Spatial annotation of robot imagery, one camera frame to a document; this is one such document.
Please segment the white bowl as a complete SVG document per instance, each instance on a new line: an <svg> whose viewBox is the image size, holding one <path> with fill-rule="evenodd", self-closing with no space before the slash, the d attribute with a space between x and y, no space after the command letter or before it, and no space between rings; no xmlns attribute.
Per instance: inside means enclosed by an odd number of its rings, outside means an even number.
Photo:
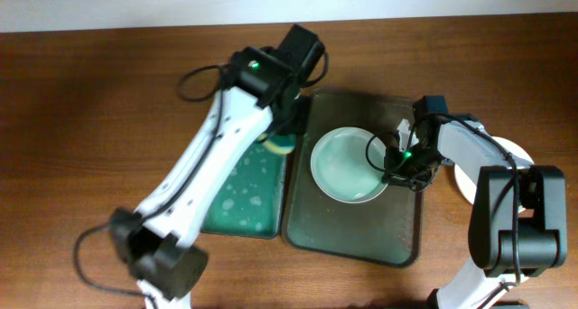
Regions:
<svg viewBox="0 0 578 309"><path fill-rule="evenodd" d="M516 143L506 138L498 136L494 136L493 139L496 140L501 146L506 148L513 155L521 159L524 159L530 162L531 164L534 162L529 153ZM461 195L468 203L473 204L475 193L477 190L476 183L457 164L453 166L453 173L455 182L457 184L459 191L461 192Z"/></svg>

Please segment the white plate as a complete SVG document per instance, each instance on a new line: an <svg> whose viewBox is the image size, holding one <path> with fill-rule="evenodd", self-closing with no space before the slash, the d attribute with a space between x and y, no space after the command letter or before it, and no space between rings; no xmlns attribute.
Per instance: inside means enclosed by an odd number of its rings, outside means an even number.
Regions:
<svg viewBox="0 0 578 309"><path fill-rule="evenodd" d="M384 143L369 131L353 126L336 128L313 147L312 177L336 201L347 204L371 201L387 188L378 170L385 155Z"/></svg>

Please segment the green and yellow sponge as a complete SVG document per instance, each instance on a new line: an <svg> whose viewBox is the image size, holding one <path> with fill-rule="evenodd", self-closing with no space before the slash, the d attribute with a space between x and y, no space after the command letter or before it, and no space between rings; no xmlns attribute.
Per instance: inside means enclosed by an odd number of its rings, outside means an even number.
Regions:
<svg viewBox="0 0 578 309"><path fill-rule="evenodd" d="M262 145L270 153L289 155L296 148L296 136L271 136Z"/></svg>

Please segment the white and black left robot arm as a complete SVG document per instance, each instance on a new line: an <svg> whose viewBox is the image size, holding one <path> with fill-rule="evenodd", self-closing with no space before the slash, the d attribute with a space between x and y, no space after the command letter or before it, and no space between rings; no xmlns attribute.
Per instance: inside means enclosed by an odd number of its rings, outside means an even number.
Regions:
<svg viewBox="0 0 578 309"><path fill-rule="evenodd" d="M296 132L307 115L300 92L327 60L318 35L295 24L278 46L246 47L215 66L210 112L176 165L134 210L110 217L110 237L146 307L190 307L209 260L194 242L210 205L252 144Z"/></svg>

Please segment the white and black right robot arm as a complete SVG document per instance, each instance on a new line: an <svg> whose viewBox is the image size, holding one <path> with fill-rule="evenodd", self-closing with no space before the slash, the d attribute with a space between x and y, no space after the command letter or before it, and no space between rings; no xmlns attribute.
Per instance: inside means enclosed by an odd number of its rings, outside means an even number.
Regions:
<svg viewBox="0 0 578 309"><path fill-rule="evenodd" d="M563 172L512 154L469 114L452 115L442 96L413 105L406 138L387 148L382 180L424 191L443 165L476 184L468 230L470 256L430 308L491 308L503 295L568 256Z"/></svg>

